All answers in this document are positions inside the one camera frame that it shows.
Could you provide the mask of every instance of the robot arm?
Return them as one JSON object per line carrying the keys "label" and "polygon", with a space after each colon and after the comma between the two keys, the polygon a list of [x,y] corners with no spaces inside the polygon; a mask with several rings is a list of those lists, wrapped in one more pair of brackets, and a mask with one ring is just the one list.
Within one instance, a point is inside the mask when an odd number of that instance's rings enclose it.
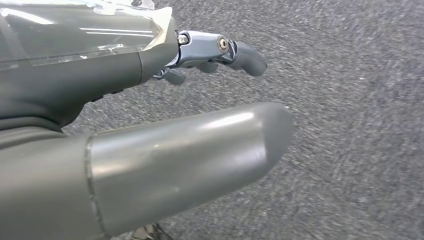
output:
{"label": "robot arm", "polygon": [[266,63],[244,43],[178,30],[169,8],[25,1],[0,1],[10,49],[0,62],[0,239],[107,239],[253,183],[287,150],[292,117],[270,102],[65,136],[105,94],[152,78],[180,84],[177,68],[258,76]]}

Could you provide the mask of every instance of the gray carpet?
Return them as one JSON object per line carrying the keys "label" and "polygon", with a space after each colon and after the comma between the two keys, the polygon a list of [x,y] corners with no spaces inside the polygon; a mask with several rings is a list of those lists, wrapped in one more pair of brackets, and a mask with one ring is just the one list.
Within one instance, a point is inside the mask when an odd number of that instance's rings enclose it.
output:
{"label": "gray carpet", "polygon": [[221,67],[88,104],[71,134],[246,103],[290,107],[290,151],[257,184],[163,221],[176,240],[424,239],[424,2],[162,0],[180,26],[253,45],[259,78]]}

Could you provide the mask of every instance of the plastic wrap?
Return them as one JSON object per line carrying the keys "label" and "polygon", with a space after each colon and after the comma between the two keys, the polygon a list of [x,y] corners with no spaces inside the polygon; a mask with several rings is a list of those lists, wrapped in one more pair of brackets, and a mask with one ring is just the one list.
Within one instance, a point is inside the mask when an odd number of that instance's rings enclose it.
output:
{"label": "plastic wrap", "polygon": [[145,51],[165,42],[171,17],[102,0],[0,0],[0,70]]}

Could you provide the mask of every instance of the bolt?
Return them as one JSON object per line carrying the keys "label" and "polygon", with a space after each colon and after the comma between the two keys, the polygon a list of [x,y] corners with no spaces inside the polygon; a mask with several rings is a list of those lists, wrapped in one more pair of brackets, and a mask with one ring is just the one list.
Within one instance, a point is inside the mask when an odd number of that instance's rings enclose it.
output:
{"label": "bolt", "polygon": [[226,53],[228,51],[228,40],[225,37],[218,37],[218,48],[223,53]]}
{"label": "bolt", "polygon": [[184,34],[180,34],[177,39],[180,45],[189,43],[189,38]]}

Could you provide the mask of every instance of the robotic finger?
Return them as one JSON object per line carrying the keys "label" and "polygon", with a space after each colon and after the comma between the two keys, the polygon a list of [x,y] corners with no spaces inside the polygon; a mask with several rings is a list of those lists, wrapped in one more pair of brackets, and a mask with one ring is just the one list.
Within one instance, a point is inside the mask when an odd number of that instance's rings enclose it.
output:
{"label": "robotic finger", "polygon": [[194,67],[203,73],[214,73],[221,64],[255,77],[267,69],[267,63],[255,49],[220,34],[182,30],[177,34],[177,41],[177,56],[153,78],[180,85],[185,76],[176,70],[178,68]]}

